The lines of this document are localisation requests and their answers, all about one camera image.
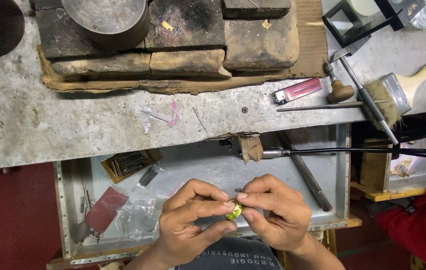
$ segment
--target wooden handle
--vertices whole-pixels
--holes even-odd
[[[421,83],[426,81],[426,66],[412,77],[402,77],[399,75],[396,75],[396,77],[400,82],[401,87],[403,88],[404,94],[406,95],[406,99],[410,103],[410,106],[413,106],[413,99],[416,90]]]

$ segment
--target paintbrush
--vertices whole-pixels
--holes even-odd
[[[365,88],[374,100],[391,101],[378,104],[385,116],[386,124],[391,128],[403,114],[411,110],[414,95],[424,81],[426,81],[426,66],[412,77],[390,73],[381,80],[366,83]]]

